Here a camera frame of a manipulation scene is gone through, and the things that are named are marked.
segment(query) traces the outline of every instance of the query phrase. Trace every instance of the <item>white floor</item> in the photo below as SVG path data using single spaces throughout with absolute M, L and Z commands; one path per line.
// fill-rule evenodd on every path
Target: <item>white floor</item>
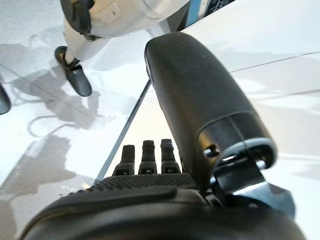
M 308 240 L 320 239 L 319 12 L 317 0 L 237 0 L 185 31 L 232 72 L 265 122 L 279 159 L 264 175 L 292 191 Z M 145 43 L 162 30 L 111 40 L 83 65 L 94 92 L 82 98 L 53 57 L 65 44 L 59 1 L 2 1 L 0 13 L 0 82 L 12 101 L 0 116 L 0 239 L 9 240 L 60 195 L 92 183 L 147 82 Z M 154 140 L 159 160 L 170 137 L 150 90 L 123 145 L 135 144 L 138 160 L 142 141 Z

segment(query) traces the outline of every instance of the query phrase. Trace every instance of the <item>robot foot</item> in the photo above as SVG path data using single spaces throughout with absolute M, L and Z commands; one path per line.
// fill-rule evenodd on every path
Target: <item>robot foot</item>
M 90 96 L 92 88 L 81 65 L 79 64 L 79 60 L 75 58 L 72 63 L 67 64 L 65 61 L 66 52 L 66 46 L 59 46 L 54 52 L 56 60 L 64 69 L 66 79 L 70 82 L 77 94 L 82 97 Z
M 10 99 L 5 89 L 0 84 L 0 115 L 9 112 L 11 108 Z

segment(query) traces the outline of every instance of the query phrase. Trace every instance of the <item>screw hole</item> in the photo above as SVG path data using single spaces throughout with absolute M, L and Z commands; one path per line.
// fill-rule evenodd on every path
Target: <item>screw hole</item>
M 216 145 L 212 144 L 204 150 L 204 155 L 208 158 L 214 158 L 219 155 L 219 149 Z

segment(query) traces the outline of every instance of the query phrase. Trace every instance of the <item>metal bracket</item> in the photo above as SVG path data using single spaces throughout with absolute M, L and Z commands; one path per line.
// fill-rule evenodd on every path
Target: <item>metal bracket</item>
M 211 179 L 211 186 L 213 194 L 217 189 L 222 191 L 229 206 L 271 207 L 295 217 L 291 193 L 268 183 L 250 156 L 233 156 L 221 161 Z

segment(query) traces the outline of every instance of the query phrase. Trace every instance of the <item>black plastic casing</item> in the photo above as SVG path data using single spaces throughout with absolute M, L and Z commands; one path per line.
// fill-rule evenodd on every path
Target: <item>black plastic casing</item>
M 170 33 L 145 48 L 147 72 L 186 172 L 210 185 L 222 159 L 243 152 L 269 168 L 276 146 L 253 106 L 217 58 L 193 37 Z

